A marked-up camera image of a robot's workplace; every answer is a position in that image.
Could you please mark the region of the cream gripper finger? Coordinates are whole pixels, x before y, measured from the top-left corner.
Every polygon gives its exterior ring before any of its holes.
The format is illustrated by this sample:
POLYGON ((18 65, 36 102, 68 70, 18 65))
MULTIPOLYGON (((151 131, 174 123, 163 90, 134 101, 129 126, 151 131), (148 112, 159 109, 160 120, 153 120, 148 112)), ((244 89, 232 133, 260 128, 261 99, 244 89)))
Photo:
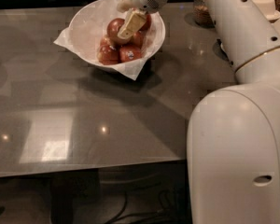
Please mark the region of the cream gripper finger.
POLYGON ((118 12, 126 12, 133 6, 133 0, 120 0, 117 5, 118 12))
POLYGON ((129 9, 123 25, 118 32, 118 38, 129 39, 147 22, 147 13, 140 9, 129 9))

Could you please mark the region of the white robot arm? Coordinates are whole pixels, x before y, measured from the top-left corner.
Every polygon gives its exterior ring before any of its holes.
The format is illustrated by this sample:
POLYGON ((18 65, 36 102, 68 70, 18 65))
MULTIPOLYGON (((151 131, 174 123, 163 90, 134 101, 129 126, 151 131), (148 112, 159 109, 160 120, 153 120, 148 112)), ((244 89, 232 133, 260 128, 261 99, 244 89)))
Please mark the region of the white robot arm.
POLYGON ((252 0, 204 0, 237 85, 191 113, 193 224, 280 224, 280 34, 252 0))

